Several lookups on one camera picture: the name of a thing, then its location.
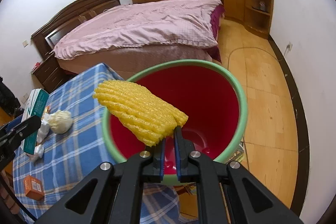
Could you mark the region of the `red bin with green rim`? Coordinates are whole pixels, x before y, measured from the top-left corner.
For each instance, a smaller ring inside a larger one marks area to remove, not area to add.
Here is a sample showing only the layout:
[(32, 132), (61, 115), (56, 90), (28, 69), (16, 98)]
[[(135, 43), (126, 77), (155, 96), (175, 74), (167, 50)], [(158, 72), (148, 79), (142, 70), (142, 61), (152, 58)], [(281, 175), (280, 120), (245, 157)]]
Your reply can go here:
[(165, 142), (163, 183), (178, 185), (173, 129), (214, 161), (225, 163), (244, 135), (244, 89), (224, 67), (194, 59), (147, 68), (127, 80), (106, 80), (94, 90), (104, 106), (105, 145), (117, 163)]

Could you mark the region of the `pink bed cover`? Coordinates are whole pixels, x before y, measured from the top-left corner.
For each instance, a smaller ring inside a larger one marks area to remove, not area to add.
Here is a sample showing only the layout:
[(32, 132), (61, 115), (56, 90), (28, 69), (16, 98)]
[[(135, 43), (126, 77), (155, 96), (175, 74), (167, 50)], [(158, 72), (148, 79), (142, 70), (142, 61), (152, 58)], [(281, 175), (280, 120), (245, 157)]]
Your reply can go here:
[(55, 57), (75, 57), (120, 48), (189, 46), (221, 56), (216, 40), (215, 10), (220, 0), (165, 0), (115, 6), (75, 27), (54, 46)]

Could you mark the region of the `dark wooden nightstand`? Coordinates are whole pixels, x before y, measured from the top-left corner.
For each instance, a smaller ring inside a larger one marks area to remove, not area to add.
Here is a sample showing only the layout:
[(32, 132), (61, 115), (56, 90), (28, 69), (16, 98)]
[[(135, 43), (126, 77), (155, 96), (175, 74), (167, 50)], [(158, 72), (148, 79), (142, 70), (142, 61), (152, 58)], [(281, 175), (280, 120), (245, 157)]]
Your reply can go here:
[(53, 53), (33, 69), (32, 74), (49, 94), (69, 80), (69, 76), (60, 67)]

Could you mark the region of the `white teal medicine box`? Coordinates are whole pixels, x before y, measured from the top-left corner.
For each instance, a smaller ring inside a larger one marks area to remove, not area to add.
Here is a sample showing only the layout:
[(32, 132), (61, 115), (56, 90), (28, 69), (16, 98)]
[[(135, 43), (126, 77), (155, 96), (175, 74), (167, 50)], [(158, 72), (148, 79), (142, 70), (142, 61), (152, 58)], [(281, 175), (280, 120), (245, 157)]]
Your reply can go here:
[(38, 129), (41, 127), (41, 118), (45, 110), (49, 94), (43, 89), (34, 89), (30, 92), (22, 116), (22, 122), (28, 120), (24, 129), (21, 148), (25, 153), (34, 154)]

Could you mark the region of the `orange ointment box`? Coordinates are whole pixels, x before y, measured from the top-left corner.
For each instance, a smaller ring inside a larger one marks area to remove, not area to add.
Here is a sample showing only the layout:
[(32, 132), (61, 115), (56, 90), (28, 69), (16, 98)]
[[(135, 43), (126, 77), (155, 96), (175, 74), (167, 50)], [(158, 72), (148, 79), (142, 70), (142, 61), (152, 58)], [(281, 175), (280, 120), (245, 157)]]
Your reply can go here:
[(42, 182), (31, 175), (27, 175), (23, 179), (23, 186), (25, 196), (35, 201), (44, 199), (45, 193), (43, 191)]

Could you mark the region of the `dark wooden bed frame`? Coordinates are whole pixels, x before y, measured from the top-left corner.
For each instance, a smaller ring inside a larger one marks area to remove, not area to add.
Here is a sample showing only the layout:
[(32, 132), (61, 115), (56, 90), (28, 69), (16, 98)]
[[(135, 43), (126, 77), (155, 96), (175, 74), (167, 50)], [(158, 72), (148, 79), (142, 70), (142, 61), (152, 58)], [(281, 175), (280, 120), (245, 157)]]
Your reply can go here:
[(45, 60), (68, 32), (114, 6), (120, 0), (77, 0), (60, 10), (48, 23), (31, 35), (41, 58)]

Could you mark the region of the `blue plaid table blanket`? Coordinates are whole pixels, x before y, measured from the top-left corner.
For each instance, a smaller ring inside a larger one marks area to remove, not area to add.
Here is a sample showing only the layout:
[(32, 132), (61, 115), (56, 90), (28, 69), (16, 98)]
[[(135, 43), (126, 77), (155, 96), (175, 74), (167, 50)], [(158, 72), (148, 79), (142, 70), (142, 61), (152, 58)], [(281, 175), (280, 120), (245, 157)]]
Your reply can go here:
[[(100, 63), (50, 93), (50, 113), (69, 111), (71, 128), (64, 134), (49, 132), (43, 142), (44, 154), (36, 162), (31, 162), (21, 148), (15, 151), (13, 162), (15, 195), (34, 217), (42, 216), (102, 162), (115, 164), (103, 138), (105, 109), (92, 96), (99, 83), (120, 78), (108, 65)], [(25, 196), (23, 179), (28, 175), (42, 182), (42, 200)]]

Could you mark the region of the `black jacket hanging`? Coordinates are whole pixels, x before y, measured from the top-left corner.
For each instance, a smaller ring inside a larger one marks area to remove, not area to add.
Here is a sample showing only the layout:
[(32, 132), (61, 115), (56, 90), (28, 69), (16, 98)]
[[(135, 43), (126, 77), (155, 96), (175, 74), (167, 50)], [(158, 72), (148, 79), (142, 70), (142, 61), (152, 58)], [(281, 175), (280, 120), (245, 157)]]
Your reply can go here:
[(13, 92), (3, 83), (2, 77), (0, 77), (0, 105), (9, 116), (15, 116), (21, 107)]

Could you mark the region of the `white glove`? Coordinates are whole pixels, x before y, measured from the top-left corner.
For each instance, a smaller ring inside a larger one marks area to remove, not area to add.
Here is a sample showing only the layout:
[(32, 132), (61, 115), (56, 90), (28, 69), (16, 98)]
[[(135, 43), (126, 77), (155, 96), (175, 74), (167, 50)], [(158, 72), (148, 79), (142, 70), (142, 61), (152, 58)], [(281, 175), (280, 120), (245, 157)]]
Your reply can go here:
[(37, 133), (37, 144), (34, 149), (34, 154), (28, 154), (30, 162), (32, 163), (35, 163), (38, 159), (41, 159), (44, 154), (45, 149), (43, 147), (43, 142), (50, 131), (50, 125), (48, 122), (49, 116), (50, 114), (46, 113), (42, 118), (41, 127), (38, 129)]

